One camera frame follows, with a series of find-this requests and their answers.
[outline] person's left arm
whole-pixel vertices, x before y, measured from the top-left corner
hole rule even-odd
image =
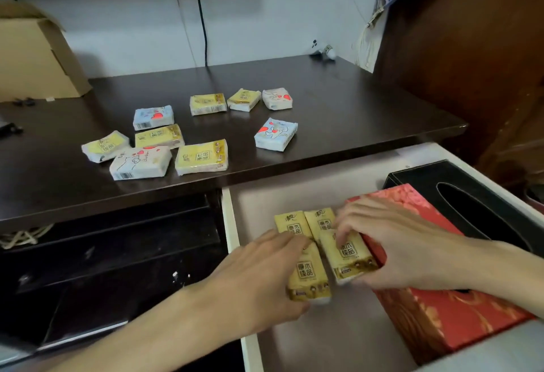
[[[187,286],[51,372],[170,372],[224,344],[295,320],[309,303],[286,284],[304,236],[268,231]]]

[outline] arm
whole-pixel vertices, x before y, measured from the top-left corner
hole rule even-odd
[[[337,242],[353,229],[383,246],[386,264],[357,279],[374,289],[475,289],[544,318],[544,259],[508,243],[465,238],[379,198],[363,197],[336,219]]]
[[[183,288],[51,372],[169,372],[309,308],[285,287],[309,240],[266,232]]]

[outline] white wall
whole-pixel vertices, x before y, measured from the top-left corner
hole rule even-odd
[[[25,0],[54,15],[91,78],[204,65],[197,0]],[[355,61],[374,0],[202,0],[210,65],[305,52],[323,39]],[[377,54],[383,27],[372,35]],[[375,55],[371,56],[369,69]]]

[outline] oval opening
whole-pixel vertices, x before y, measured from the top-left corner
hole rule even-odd
[[[480,200],[450,183],[438,183],[436,189],[442,198],[483,236],[499,240],[531,252],[531,246],[502,217],[496,215]]]

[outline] person's right arm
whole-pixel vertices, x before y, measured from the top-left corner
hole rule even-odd
[[[351,229],[378,241],[385,265],[354,283],[373,289],[474,289],[544,318],[544,259],[508,243],[449,233],[384,199],[363,197],[338,212],[339,245]]]

